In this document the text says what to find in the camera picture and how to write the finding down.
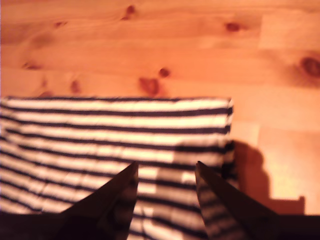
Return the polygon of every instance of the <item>black and white stripes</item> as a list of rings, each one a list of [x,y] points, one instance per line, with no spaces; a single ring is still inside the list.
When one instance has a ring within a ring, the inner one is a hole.
[[[1,210],[63,211],[137,161],[128,239],[208,239],[195,164],[234,166],[232,107],[219,98],[4,98]]]

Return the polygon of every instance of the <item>wood grain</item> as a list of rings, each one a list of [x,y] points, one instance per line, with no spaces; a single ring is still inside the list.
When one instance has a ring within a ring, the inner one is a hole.
[[[1,95],[232,97],[241,189],[320,214],[319,22],[319,0],[2,0]]]

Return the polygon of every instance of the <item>striped fabric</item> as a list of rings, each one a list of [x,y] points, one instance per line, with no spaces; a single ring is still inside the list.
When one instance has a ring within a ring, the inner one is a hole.
[[[195,166],[236,182],[232,112],[219,98],[4,98],[1,210],[61,212],[137,161],[128,239],[208,239]]]
[[[195,170],[196,191],[205,229],[210,240],[249,240],[242,226],[234,219],[218,196]]]
[[[94,193],[60,213],[0,211],[1,240],[126,240],[138,192],[133,162]]]

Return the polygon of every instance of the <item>wooden floor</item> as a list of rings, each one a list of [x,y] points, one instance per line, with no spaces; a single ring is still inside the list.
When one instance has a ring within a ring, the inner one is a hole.
[[[1,95],[232,97],[242,190],[320,214],[319,24],[320,0],[2,0]]]

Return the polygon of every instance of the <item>striped shirt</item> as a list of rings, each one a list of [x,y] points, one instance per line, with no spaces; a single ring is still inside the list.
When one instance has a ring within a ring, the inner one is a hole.
[[[137,161],[128,239],[208,239],[195,166],[236,184],[232,113],[220,98],[4,98],[1,210],[61,212]]]

